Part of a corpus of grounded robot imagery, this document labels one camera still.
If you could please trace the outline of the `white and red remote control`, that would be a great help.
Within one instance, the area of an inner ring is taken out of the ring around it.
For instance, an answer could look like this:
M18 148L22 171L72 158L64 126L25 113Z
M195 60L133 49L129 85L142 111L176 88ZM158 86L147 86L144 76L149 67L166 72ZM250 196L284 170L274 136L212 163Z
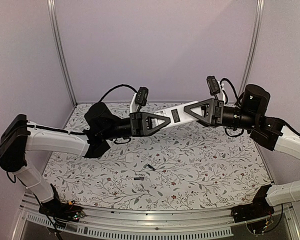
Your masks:
M163 116L163 117L168 117L170 119L170 123L163 127L163 129L168 129L172 127L177 127L180 125L188 124L191 122L196 122L197 119L190 114L184 112L184 107L188 105L193 105L198 103L197 100L192 101L192 102L187 102L184 104L179 104L176 106L171 106L163 109L156 110L154 112L155 115Z

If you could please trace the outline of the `white battery cover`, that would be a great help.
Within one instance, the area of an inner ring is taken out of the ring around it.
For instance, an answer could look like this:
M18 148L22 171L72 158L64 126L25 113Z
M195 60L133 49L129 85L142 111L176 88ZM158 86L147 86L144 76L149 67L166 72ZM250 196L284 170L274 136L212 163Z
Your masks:
M127 154L125 157L126 163L133 163L135 160L135 156L133 154Z

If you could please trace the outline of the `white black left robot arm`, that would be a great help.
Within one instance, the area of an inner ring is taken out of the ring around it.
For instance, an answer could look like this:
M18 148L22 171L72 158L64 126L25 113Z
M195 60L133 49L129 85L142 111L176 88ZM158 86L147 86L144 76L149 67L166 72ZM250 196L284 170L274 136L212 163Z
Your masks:
M103 102L93 104L84 118L89 129L73 132L30 123L26 115L19 114L0 139L0 167L18 178L53 217L64 213L64 205L57 200L52 185L27 162L26 152L70 153L96 159L110 149L108 140L151 136L171 123L169 117L141 111L120 118Z

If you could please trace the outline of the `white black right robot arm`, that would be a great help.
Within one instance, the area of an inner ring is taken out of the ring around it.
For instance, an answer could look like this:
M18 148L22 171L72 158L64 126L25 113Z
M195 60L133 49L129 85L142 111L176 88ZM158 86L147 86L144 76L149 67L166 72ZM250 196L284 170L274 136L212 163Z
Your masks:
M225 106L210 98L184 107L184 112L205 127L227 127L246 130L250 138L269 151L277 151L300 160L300 133L285 120L266 116L270 94L262 87L248 84L239 107ZM252 218L259 218L268 207L300 201L300 180L281 185L265 185L249 206Z

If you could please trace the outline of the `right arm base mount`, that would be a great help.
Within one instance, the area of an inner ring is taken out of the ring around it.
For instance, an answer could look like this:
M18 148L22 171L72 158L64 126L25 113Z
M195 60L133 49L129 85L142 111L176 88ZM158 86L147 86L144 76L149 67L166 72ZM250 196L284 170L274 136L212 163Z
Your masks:
M274 207L266 201L267 191L270 187L270 184L261 186L251 203L232 207L230 214L234 222L239 223L272 215L275 212Z

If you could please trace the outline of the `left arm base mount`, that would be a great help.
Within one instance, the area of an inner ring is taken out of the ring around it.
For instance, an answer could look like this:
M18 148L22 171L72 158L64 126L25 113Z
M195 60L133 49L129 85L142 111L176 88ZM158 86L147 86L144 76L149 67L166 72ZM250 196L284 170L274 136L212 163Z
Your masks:
M62 222L78 222L85 216L84 209L75 204L75 201L61 202L56 188L51 184L53 197L52 200L41 202L39 213Z

